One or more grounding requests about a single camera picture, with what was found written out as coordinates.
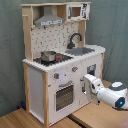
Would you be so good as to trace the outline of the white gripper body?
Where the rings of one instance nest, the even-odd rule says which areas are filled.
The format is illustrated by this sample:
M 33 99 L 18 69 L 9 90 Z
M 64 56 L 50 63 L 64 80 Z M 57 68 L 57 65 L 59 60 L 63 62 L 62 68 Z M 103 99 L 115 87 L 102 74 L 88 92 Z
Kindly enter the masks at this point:
M 100 78 L 96 78 L 93 75 L 86 74 L 84 76 L 85 83 L 85 92 L 84 94 L 87 96 L 89 102 L 99 104 L 100 101 L 98 99 L 97 94 L 100 89 L 104 87 Z

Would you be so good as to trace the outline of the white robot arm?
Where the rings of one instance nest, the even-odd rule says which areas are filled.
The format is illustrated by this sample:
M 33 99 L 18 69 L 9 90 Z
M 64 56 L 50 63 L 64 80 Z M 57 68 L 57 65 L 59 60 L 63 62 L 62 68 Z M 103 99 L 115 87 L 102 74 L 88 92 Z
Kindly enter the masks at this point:
M 86 74 L 84 76 L 85 94 L 89 102 L 104 102 L 118 111 L 128 111 L 128 87 L 122 82 L 114 82 L 105 87 L 100 78 Z

